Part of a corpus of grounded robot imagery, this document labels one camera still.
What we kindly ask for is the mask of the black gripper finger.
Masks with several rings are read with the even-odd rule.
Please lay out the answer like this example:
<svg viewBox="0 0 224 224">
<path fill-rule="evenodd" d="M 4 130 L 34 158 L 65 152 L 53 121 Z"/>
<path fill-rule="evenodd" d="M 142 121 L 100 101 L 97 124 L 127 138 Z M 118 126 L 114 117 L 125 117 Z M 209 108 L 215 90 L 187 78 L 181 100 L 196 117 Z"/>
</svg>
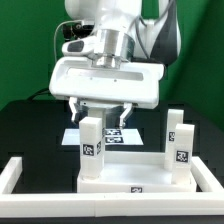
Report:
<svg viewBox="0 0 224 224">
<path fill-rule="evenodd" d="M 87 108 L 80 103 L 80 100 L 76 97 L 69 98 L 69 107 L 71 110 L 71 121 L 74 124 L 78 124 L 87 112 Z"/>
<path fill-rule="evenodd" d="M 133 104 L 132 103 L 125 103 L 123 105 L 123 112 L 119 116 L 116 122 L 116 127 L 119 129 L 123 129 L 126 125 L 127 119 L 132 115 L 133 113 Z"/>
</svg>

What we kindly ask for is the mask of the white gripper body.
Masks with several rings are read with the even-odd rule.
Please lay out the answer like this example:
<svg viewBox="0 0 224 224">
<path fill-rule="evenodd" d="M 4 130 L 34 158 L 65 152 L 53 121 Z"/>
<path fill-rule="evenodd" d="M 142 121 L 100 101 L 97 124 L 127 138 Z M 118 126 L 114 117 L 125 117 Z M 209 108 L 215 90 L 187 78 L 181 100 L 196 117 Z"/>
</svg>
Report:
<svg viewBox="0 0 224 224">
<path fill-rule="evenodd" d="M 86 57 L 63 57 L 55 65 L 49 90 L 58 99 L 123 104 L 153 109 L 159 101 L 159 80 L 164 66 L 123 62 L 119 69 L 94 68 Z"/>
</svg>

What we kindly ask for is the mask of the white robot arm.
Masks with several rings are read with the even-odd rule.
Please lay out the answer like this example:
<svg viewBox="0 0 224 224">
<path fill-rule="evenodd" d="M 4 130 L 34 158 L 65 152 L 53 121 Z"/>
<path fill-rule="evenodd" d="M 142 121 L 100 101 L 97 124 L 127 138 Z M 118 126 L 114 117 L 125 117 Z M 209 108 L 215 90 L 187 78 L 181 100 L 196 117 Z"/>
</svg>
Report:
<svg viewBox="0 0 224 224">
<path fill-rule="evenodd" d="M 159 16 L 144 19 L 142 0 L 65 0 L 84 33 L 62 46 L 49 90 L 80 110 L 121 107 L 119 126 L 135 108 L 153 109 L 159 81 L 178 58 L 181 35 L 176 0 L 157 0 Z"/>
</svg>

